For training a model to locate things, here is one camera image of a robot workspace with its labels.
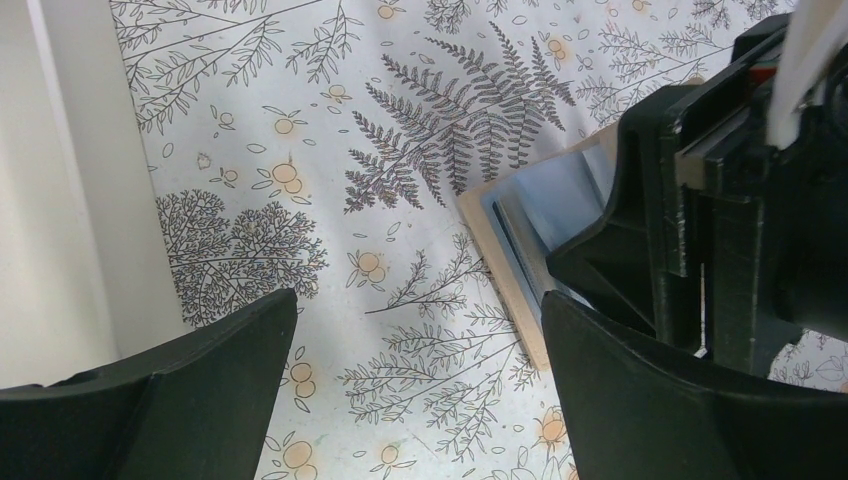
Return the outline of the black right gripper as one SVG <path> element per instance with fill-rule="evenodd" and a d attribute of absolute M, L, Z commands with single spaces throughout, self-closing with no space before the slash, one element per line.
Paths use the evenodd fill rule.
<path fill-rule="evenodd" d="M 709 358 L 746 374 L 803 328 L 846 334 L 845 14 L 761 21 L 724 70 L 656 90 L 614 139 L 609 199 L 547 256 L 556 280 L 685 352 L 701 310 Z"/>

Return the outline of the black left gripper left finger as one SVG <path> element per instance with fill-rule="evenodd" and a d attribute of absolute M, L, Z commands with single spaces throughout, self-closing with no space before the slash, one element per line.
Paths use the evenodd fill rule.
<path fill-rule="evenodd" d="M 155 348 L 1 393 L 5 479 L 250 479 L 297 324 L 270 293 Z"/>

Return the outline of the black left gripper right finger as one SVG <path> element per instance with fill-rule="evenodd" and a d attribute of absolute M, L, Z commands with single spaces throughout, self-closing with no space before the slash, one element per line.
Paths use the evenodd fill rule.
<path fill-rule="evenodd" d="M 715 365 L 557 292 L 542 326 L 583 479 L 843 479 L 847 397 Z"/>

